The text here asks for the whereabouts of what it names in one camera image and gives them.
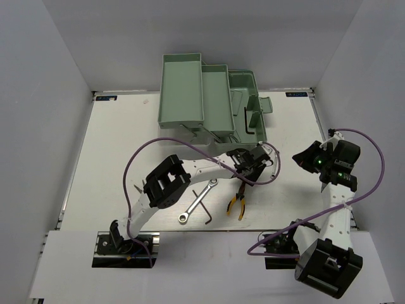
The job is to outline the green toolbox with clear lid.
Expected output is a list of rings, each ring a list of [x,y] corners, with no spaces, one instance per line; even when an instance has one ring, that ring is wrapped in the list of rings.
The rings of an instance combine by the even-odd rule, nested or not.
[[[244,107],[253,135],[245,131]],[[209,146],[215,154],[251,149],[267,140],[264,115],[272,111],[271,99],[259,95],[252,70],[209,65],[200,53],[163,55],[158,110],[161,137]]]

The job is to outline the large silver ratchet wrench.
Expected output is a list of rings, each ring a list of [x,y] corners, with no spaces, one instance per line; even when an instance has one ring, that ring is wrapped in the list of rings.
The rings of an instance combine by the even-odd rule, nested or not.
[[[209,220],[207,222],[205,222],[205,224],[207,225],[208,223],[210,223],[212,221],[212,216],[210,214],[210,212],[208,211],[208,209],[205,207],[204,203],[203,203],[203,199],[206,197],[206,195],[210,192],[210,190],[212,190],[212,188],[216,187],[218,184],[218,180],[217,179],[210,179],[207,183],[207,185],[205,186],[205,188],[199,193],[196,194],[195,191],[193,191],[193,193],[195,194],[196,198],[195,200],[190,204],[190,206],[186,209],[186,211],[184,211],[183,213],[181,213],[178,216],[178,221],[181,225],[185,225],[189,219],[189,216],[192,214],[192,212],[199,206],[201,205],[203,210],[206,212],[206,214],[209,217]]]

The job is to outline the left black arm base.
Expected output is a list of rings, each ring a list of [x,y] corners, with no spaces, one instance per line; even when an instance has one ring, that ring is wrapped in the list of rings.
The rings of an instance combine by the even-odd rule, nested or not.
[[[151,254],[152,265],[145,248],[133,242],[124,241],[120,249],[116,249],[112,237],[107,232],[99,232],[92,258],[94,269],[150,269],[158,257],[159,233],[141,233],[137,239],[147,246]]]

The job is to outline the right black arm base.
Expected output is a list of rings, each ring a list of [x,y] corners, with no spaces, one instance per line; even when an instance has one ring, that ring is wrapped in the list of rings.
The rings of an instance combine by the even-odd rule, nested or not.
[[[273,253],[276,255],[298,255],[299,250],[293,240],[293,233],[283,232],[271,241],[260,244],[265,253]],[[280,258],[275,256],[265,257],[266,270],[294,270],[297,265],[297,259]]]

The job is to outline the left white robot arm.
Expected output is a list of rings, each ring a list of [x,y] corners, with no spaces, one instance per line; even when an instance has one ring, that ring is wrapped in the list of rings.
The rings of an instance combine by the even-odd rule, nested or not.
[[[128,215],[115,220],[109,228],[112,245],[119,253],[130,251],[141,228],[158,211],[174,205],[185,190],[200,182],[238,178],[254,185],[268,163],[272,163],[273,149],[257,144],[251,150],[235,149],[217,157],[199,160],[181,160],[177,155],[166,157],[146,177],[146,183],[135,203],[130,202],[126,186],[126,167],[123,174],[123,190],[128,205]]]

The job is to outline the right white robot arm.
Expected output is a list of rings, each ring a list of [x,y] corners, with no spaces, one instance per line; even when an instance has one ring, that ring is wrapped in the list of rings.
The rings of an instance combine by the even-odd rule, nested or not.
[[[351,241],[351,209],[357,190],[352,175],[361,149],[344,139],[315,141],[292,159],[305,171],[316,173],[322,183],[321,196],[326,209],[336,211],[322,215],[319,231],[310,224],[299,225],[285,237],[290,251],[300,253],[295,269],[297,281],[339,299],[363,266]]]

